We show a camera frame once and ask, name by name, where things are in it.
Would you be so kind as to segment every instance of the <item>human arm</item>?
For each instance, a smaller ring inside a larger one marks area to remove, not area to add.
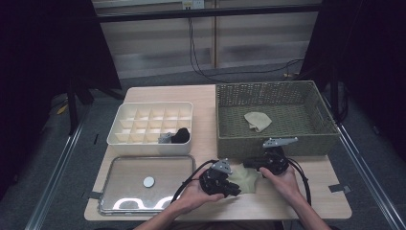
[[[173,201],[165,210],[154,216],[148,221],[136,227],[134,230],[162,230],[166,229],[177,217],[182,214],[187,214],[204,203],[216,202],[224,198],[223,194],[207,195],[196,178],[199,177],[205,170],[199,171],[195,179],[185,188],[183,194]]]
[[[275,185],[276,190],[295,210],[305,229],[330,229],[302,196],[296,180],[295,170],[291,166],[280,175],[274,175],[265,168],[260,168],[259,171]]]

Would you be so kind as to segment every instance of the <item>black horizontal bar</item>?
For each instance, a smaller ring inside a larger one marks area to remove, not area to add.
[[[140,13],[104,14],[96,17],[70,18],[68,22],[123,22],[123,21],[144,21],[156,19],[193,18],[210,16],[232,16],[250,14],[270,14],[288,12],[318,12],[320,10],[337,10],[344,7],[344,4],[308,4],[275,7],[253,7],[253,8],[225,8],[225,9],[204,9],[189,11],[155,11]]]

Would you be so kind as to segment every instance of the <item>white round object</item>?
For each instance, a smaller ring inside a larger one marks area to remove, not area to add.
[[[144,179],[144,186],[147,188],[152,187],[152,185],[155,183],[155,180],[153,179],[152,176],[148,176]]]

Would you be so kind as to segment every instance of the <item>wall outlet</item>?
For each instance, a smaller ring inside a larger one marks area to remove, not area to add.
[[[193,0],[193,9],[194,10],[204,9],[204,0]]]
[[[191,10],[193,9],[193,1],[192,0],[184,0],[182,1],[182,9],[183,10]]]

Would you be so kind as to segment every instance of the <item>clear plastic lid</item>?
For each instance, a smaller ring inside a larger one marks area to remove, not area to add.
[[[102,215],[158,213],[194,171],[187,156],[119,157],[113,160],[102,191]]]

